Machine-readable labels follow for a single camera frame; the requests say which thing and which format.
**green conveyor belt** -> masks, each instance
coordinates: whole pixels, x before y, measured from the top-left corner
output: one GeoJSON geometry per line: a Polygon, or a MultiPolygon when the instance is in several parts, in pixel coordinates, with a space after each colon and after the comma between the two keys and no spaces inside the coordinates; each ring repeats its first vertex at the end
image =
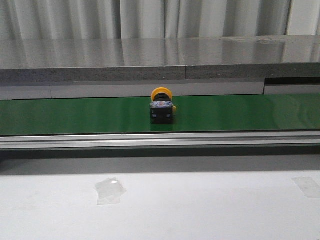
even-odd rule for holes
{"type": "Polygon", "coordinates": [[[0,101],[0,135],[320,129],[320,94],[175,96],[173,125],[152,125],[149,97],[0,101]]]}

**white table surface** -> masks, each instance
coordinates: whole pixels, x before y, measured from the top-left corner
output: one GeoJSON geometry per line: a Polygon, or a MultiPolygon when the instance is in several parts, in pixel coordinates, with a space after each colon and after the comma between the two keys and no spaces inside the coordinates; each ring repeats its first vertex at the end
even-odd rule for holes
{"type": "Polygon", "coordinates": [[[2,171],[1,240],[320,239],[320,198],[306,197],[293,181],[310,177],[320,185],[319,170],[26,173],[46,166],[29,160],[2,171]],[[126,192],[118,204],[97,205],[95,184],[108,178],[126,192]]]}

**tape piece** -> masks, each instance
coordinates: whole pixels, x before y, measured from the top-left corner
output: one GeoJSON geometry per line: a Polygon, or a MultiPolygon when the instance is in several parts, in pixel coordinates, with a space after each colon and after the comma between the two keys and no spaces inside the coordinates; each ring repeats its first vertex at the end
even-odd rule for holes
{"type": "Polygon", "coordinates": [[[98,193],[97,205],[119,204],[121,196],[127,191],[115,177],[96,183],[95,189],[98,193]]]}
{"type": "Polygon", "coordinates": [[[320,186],[312,179],[312,177],[295,177],[292,178],[292,180],[307,198],[320,198],[320,186]]]}

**yellow round object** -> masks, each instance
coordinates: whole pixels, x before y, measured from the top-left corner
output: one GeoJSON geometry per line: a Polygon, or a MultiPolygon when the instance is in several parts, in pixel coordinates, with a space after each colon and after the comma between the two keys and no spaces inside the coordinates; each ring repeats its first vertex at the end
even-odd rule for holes
{"type": "Polygon", "coordinates": [[[158,87],[151,93],[151,100],[153,101],[157,94],[166,94],[172,100],[172,92],[165,87],[158,87]]]}

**white curtain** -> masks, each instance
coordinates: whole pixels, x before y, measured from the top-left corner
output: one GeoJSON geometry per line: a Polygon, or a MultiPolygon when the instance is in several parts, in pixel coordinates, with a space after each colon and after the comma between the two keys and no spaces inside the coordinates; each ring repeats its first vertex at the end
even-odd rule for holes
{"type": "Polygon", "coordinates": [[[320,34],[320,0],[0,0],[0,40],[320,34]]]}

